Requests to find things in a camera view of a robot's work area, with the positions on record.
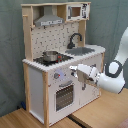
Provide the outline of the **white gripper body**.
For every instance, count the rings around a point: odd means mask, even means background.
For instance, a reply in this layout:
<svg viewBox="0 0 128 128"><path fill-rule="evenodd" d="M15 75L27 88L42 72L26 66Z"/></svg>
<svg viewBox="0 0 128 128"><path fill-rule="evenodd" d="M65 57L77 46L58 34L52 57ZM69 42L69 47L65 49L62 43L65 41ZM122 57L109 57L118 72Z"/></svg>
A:
<svg viewBox="0 0 128 128"><path fill-rule="evenodd" d="M73 71L73 76L78 79L79 82L85 83L87 80L96 82L99 71L94 66L88 66L84 64L78 64L77 66L70 66Z"/></svg>

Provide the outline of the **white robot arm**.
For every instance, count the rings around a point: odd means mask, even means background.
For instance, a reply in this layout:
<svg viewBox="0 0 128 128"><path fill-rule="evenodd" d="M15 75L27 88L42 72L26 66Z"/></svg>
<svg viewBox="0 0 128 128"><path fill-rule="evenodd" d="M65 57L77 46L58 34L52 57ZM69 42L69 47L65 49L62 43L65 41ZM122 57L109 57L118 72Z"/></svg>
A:
<svg viewBox="0 0 128 128"><path fill-rule="evenodd" d="M127 59L128 27L121 37L116 57L112 62L105 64L103 72L99 72L94 66L84 64L70 66L70 69L74 70L73 75L78 79L79 82L87 83L89 80L92 80L96 87L119 94L125 85L125 80L123 77L123 65Z"/></svg>

